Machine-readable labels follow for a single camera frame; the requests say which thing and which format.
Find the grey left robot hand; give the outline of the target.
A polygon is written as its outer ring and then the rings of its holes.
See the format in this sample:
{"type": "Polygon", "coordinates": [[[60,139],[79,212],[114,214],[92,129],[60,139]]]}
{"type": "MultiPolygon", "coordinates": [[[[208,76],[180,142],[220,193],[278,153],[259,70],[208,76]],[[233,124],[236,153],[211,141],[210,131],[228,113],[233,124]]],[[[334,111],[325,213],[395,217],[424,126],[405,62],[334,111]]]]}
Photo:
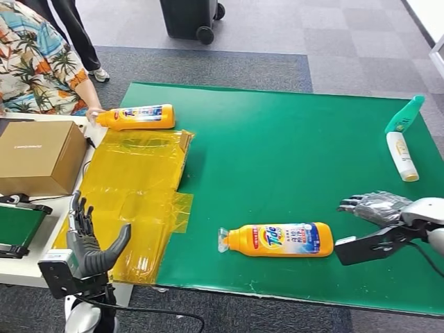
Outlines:
{"type": "Polygon", "coordinates": [[[94,234],[92,221],[94,206],[85,208],[85,204],[86,198],[82,197],[80,191],[73,193],[68,214],[69,229],[66,235],[67,247],[77,259],[79,274],[82,278],[107,273],[115,266],[129,243],[131,225],[123,225],[112,245],[102,250],[94,234]]]}

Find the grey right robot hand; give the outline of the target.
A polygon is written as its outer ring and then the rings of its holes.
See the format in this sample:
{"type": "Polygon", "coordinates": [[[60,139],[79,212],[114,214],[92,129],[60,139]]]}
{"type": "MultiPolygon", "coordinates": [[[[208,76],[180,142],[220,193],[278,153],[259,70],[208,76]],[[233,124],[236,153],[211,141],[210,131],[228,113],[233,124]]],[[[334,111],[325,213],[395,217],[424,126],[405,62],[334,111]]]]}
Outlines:
{"type": "Polygon", "coordinates": [[[338,212],[348,212],[382,228],[398,224],[401,211],[412,201],[387,191],[358,194],[341,201],[338,212]]]}

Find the person's hand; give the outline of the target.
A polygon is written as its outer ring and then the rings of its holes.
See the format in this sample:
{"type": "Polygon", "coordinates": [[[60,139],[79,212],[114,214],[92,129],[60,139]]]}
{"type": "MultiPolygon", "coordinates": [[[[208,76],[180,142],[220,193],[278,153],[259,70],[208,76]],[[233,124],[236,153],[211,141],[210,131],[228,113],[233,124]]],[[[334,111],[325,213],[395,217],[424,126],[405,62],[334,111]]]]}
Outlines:
{"type": "Polygon", "coordinates": [[[91,124],[95,126],[97,124],[97,118],[99,114],[104,113],[105,110],[101,108],[88,108],[85,112],[85,117],[91,124]]]}

